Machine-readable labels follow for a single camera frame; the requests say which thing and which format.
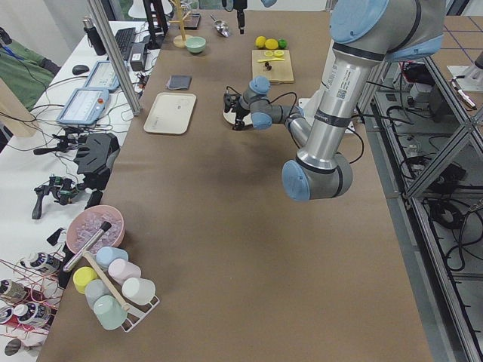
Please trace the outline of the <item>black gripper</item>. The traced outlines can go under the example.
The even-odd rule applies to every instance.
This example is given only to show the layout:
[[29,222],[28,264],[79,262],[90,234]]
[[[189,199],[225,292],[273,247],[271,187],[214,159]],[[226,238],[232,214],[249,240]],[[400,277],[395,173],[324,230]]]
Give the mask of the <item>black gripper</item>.
[[247,0],[222,0],[222,7],[225,11],[237,10],[238,30],[241,35],[245,33],[245,10],[248,8]]
[[229,112],[233,110],[236,112],[235,123],[232,126],[233,130],[244,130],[245,123],[243,122],[243,115],[237,115],[237,107],[239,105],[239,99],[242,94],[236,91],[233,87],[226,87],[223,95],[223,112]]

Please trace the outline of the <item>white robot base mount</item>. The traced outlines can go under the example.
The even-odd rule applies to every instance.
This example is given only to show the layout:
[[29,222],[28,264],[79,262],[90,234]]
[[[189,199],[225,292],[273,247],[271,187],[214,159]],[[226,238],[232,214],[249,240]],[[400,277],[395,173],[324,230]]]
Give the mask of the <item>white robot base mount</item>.
[[305,118],[310,126],[314,122],[314,116],[321,101],[321,97],[328,86],[328,79],[331,75],[333,62],[335,61],[335,55],[332,50],[334,41],[331,40],[328,48],[328,54],[326,56],[325,66],[321,76],[321,83],[319,89],[310,98],[300,98],[299,106],[303,109]]

